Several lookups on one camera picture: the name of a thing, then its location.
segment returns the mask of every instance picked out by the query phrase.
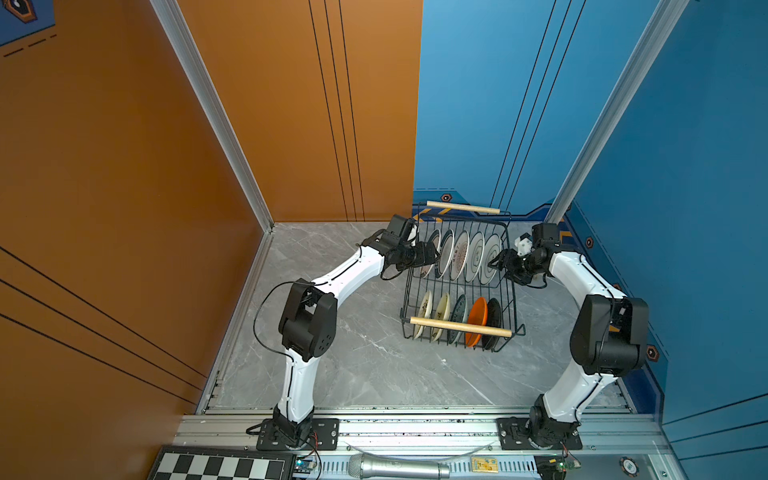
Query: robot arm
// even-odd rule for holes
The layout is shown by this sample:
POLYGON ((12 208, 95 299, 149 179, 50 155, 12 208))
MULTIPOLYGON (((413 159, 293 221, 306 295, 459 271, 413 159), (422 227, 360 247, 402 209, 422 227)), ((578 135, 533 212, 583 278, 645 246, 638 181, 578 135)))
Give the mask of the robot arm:
POLYGON ((402 272, 437 260, 435 246, 415 238, 415 221, 395 215, 386 229, 365 239, 337 268, 312 282, 298 279, 291 286, 278 329, 287 355, 283 394, 272 418, 282 443, 299 448, 310 435, 319 358, 336 336, 336 311, 344 300, 390 265, 402 272))
POLYGON ((538 274, 557 278, 580 308, 571 331, 571 362, 536 400, 527 424, 531 444, 549 448, 573 442, 581 413, 600 391, 642 367, 648 305, 613 288, 584 255, 560 243, 557 224, 540 223, 532 233, 515 241, 517 251, 504 250, 490 264, 521 285, 538 274))

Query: black and white checkerboard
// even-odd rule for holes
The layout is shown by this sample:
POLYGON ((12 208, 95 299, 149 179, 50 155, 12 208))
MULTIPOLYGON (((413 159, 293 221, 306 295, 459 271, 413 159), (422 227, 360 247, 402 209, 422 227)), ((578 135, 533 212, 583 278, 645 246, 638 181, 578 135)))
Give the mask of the black and white checkerboard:
POLYGON ((289 480, 295 455, 164 446, 149 480, 289 480))

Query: plate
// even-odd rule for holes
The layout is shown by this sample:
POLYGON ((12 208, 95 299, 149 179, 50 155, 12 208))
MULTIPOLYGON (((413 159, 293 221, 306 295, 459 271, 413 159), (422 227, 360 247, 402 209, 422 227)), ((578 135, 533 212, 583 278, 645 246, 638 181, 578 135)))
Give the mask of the plate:
MULTIPOLYGON (((488 326, 502 327, 502 305, 495 298, 488 302, 488 326)), ((498 342, 496 335, 483 335, 481 340, 483 350, 493 350, 498 342)))
MULTIPOLYGON (((422 318, 431 318, 432 315, 432 292, 427 290, 427 293, 424 294, 424 297, 422 298, 422 302, 419 304, 419 311, 417 312, 418 315, 422 318)), ((422 333, 424 332, 424 326, 423 325, 414 325, 413 326, 413 338, 419 338, 422 333)))
POLYGON ((445 275, 445 271, 451 264, 451 258, 453 258, 453 230, 448 229, 440 244, 440 258, 435 267, 435 277, 442 278, 445 275))
MULTIPOLYGON (((446 318, 451 312, 451 294, 446 292, 440 298, 440 303, 437 304, 437 310, 435 311, 435 320, 447 320, 446 318)), ((442 329, 432 328, 432 332, 429 334, 429 341, 434 342, 442 335, 442 329)))
POLYGON ((464 265, 467 264, 467 248, 469 248, 469 233, 464 230, 456 237, 453 247, 453 260, 451 260, 451 281, 455 282, 462 274, 464 265))
MULTIPOLYGON (((456 300, 456 305, 451 312, 451 321, 458 323, 467 323, 467 317, 469 316, 469 305, 467 304, 467 297, 464 294, 460 295, 456 300)), ((452 345, 458 340, 458 330, 448 331, 448 344, 452 345)))
MULTIPOLYGON (((440 254, 440 230, 435 230, 432 232, 432 235, 429 236, 429 240, 427 240, 427 242, 432 242, 435 245, 435 250, 437 250, 437 253, 440 254)), ((419 276, 424 278, 429 275, 429 272, 432 271, 433 266, 435 266, 434 263, 423 266, 419 271, 419 276)))
MULTIPOLYGON (((488 303, 485 302, 485 298, 480 297, 475 302, 475 305, 472 306, 467 323, 470 325, 485 325, 487 322, 488 303)), ((479 333, 465 333, 464 342, 466 346, 475 346, 480 341, 480 337, 479 333)))
POLYGON ((485 238, 482 232, 475 233, 472 237, 472 241, 469 242, 469 249, 467 250, 467 266, 464 270, 464 280, 467 283, 472 282, 480 270, 482 265, 482 254, 485 251, 485 238))
POLYGON ((483 285, 488 285, 491 280, 493 280, 493 276, 496 274, 497 270, 495 268, 491 268, 488 266, 488 262, 496 258, 497 255, 500 254, 502 251, 502 239, 501 237, 494 233, 490 237, 488 237, 488 241, 485 242, 485 251, 483 253, 484 258, 482 259, 482 265, 480 266, 480 283, 483 285))

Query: wooden dowel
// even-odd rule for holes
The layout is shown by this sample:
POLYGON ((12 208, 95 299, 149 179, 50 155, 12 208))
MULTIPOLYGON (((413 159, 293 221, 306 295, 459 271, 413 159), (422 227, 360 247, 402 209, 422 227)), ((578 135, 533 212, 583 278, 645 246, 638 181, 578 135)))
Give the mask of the wooden dowel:
POLYGON ((496 335, 511 337, 512 331, 507 329, 498 329, 494 326, 470 325, 468 323, 449 322, 448 320, 426 319, 418 316, 411 317, 411 323, 414 325, 434 326, 439 329, 458 330, 459 332, 480 333, 482 335, 496 335))
POLYGON ((467 212, 477 212, 479 214, 499 214, 501 213, 501 210, 498 208, 489 208, 489 207, 475 207, 474 205, 461 205, 461 204, 446 204, 443 202, 433 202, 428 201, 427 207, 434 207, 434 208, 451 208, 453 210, 464 210, 467 212))

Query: silver microphone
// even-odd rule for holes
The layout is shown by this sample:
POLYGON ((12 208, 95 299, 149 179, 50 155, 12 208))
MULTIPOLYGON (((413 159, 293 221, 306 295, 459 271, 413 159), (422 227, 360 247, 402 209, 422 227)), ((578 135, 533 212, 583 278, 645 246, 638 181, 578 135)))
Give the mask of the silver microphone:
POLYGON ((451 472, 447 465, 438 462, 419 462, 416 460, 398 460, 370 455, 353 455, 349 459, 346 472, 354 478, 399 477, 399 478, 449 478, 451 472))

